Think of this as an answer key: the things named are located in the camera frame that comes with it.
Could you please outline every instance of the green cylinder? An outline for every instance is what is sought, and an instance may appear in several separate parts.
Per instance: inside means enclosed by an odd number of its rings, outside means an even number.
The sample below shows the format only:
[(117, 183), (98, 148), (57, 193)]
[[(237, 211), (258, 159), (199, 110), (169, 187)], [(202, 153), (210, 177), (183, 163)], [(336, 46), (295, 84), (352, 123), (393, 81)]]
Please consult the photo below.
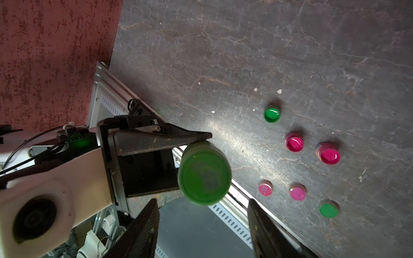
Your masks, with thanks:
[(339, 209), (335, 202), (331, 200), (324, 200), (320, 203), (320, 207), (318, 208), (321, 215), (327, 218), (334, 218), (338, 215)]
[(275, 106), (268, 106), (264, 111), (264, 118), (270, 123), (277, 122), (280, 119), (280, 116), (280, 110)]
[(178, 184), (193, 203), (212, 205), (224, 198), (232, 173), (224, 153), (208, 141), (187, 146), (178, 170)]

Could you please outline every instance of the white plastic part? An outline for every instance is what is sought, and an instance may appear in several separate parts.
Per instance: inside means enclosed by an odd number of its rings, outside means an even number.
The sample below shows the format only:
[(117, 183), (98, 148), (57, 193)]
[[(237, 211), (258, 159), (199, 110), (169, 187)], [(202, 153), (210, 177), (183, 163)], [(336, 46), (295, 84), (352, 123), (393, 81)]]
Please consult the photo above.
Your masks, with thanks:
[[(57, 206), (57, 218), (45, 234), (18, 244), (12, 233), (14, 218), (39, 195), (51, 196)], [(65, 242), (73, 227), (111, 203), (100, 148), (48, 172), (10, 181), (7, 189), (0, 191), (0, 257), (41, 257)]]
[[(13, 234), (14, 218), (32, 198), (44, 196), (56, 205), (56, 218), (51, 228), (40, 237), (18, 243)], [(70, 190), (56, 178), (37, 177), (21, 182), (0, 193), (0, 256), (40, 257), (65, 242), (73, 226), (75, 212)]]
[(75, 126), (75, 122), (71, 121), (71, 122), (65, 124), (62, 129), (63, 129), (63, 130), (66, 130), (66, 126), (68, 126), (68, 125), (70, 125), (70, 126)]
[(78, 251), (77, 258), (100, 258), (106, 253), (106, 247), (93, 230), (86, 234), (85, 245)]
[(110, 230), (112, 229), (115, 223), (115, 216), (109, 214), (106, 218), (103, 219), (102, 229), (110, 236)]

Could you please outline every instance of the cable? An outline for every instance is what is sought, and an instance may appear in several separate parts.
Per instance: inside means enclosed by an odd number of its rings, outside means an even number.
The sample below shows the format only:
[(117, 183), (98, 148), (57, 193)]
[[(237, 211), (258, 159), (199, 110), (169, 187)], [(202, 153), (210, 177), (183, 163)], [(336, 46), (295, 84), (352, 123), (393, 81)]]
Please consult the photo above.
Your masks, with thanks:
[(99, 244), (100, 242), (102, 242), (102, 240), (104, 240), (105, 238), (109, 238), (109, 236), (102, 238), (101, 240), (99, 240), (99, 242), (97, 243), (97, 258), (99, 258)]
[(17, 164), (17, 165), (14, 165), (14, 166), (8, 168), (8, 169), (5, 169), (5, 170), (3, 170), (3, 171), (0, 171), (0, 175), (4, 174), (4, 173), (6, 173), (6, 172), (9, 172), (9, 171), (11, 171), (11, 170), (13, 170), (13, 169), (15, 169), (15, 168), (18, 168), (18, 167), (20, 167), (21, 165), (24, 165), (24, 164), (26, 164), (26, 163), (28, 163), (28, 162), (30, 162), (30, 161), (32, 161), (32, 160), (40, 157), (40, 156), (43, 156), (43, 155), (46, 154), (46, 153), (51, 152), (54, 148), (56, 148), (56, 147), (58, 147), (58, 146), (60, 146), (60, 145), (62, 145), (62, 144), (65, 144), (65, 142), (66, 142), (67, 140), (69, 140), (70, 138), (72, 138), (72, 137), (76, 134), (76, 132), (77, 132), (77, 130), (75, 130), (75, 131), (74, 131), (70, 136), (68, 136), (63, 142), (59, 142), (59, 143), (53, 145), (52, 147), (50, 147), (50, 148), (48, 148), (47, 150), (45, 150), (45, 151), (37, 154), (36, 156), (31, 157), (31, 158), (29, 158), (29, 159), (27, 159), (27, 160), (25, 160), (25, 161), (23, 161), (23, 162), (21, 162), (21, 163), (19, 163), (19, 164)]
[(40, 134), (38, 134), (38, 135), (36, 135), (36, 136), (28, 139), (27, 141), (23, 142), (20, 146), (17, 147), (17, 149), (15, 149), (15, 150), (10, 154), (10, 156), (7, 158), (6, 162), (3, 164), (2, 169), (4, 169), (4, 168), (6, 167), (6, 165), (9, 163), (10, 159), (12, 159), (13, 155), (15, 155), (16, 152), (18, 152), (24, 145), (26, 145), (26, 144), (28, 144), (29, 142), (33, 141), (33, 140), (36, 139), (37, 137), (42, 136), (43, 134), (46, 134), (46, 133), (49, 133), (49, 132), (52, 132), (52, 131), (54, 131), (54, 130), (61, 129), (61, 128), (63, 128), (63, 125), (62, 125), (62, 126), (57, 126), (57, 127), (55, 127), (55, 128), (49, 129), (49, 130), (47, 130), (47, 131), (44, 131), (44, 132), (42, 132), (42, 133), (40, 133)]

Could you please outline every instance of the bottle cap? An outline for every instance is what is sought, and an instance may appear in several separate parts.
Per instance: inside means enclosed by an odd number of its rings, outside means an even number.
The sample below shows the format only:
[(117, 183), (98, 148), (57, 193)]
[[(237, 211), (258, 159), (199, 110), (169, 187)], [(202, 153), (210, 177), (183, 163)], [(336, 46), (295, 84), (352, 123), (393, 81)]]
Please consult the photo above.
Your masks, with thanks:
[(325, 164), (334, 165), (340, 161), (340, 153), (331, 143), (322, 142), (317, 147), (317, 157)]
[(306, 198), (306, 190), (302, 186), (295, 185), (290, 188), (290, 197), (296, 201), (302, 201)]
[(269, 106), (264, 111), (264, 118), (270, 123), (277, 122), (280, 119), (280, 115), (280, 111), (274, 106)]
[(332, 201), (324, 201), (320, 205), (319, 210), (320, 210), (321, 215), (327, 218), (334, 218), (335, 216), (338, 215), (338, 207)]
[(228, 193), (231, 167), (225, 155), (208, 141), (190, 144), (182, 154), (178, 184), (193, 203), (212, 205)]
[(259, 192), (264, 196), (270, 196), (273, 193), (273, 185), (270, 181), (262, 180), (258, 186)]
[(304, 148), (304, 141), (299, 133), (291, 132), (285, 136), (285, 146), (292, 152), (299, 152)]

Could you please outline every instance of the white debris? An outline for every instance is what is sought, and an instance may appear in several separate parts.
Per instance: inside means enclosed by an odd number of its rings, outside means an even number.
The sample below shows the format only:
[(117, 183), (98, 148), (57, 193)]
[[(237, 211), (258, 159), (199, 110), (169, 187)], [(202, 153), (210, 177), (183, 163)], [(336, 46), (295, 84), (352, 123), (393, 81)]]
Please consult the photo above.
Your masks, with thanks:
[(360, 183), (363, 181), (363, 175), (366, 172), (367, 167), (364, 168), (363, 173), (361, 173), (361, 176), (359, 176), (358, 178), (360, 179)]

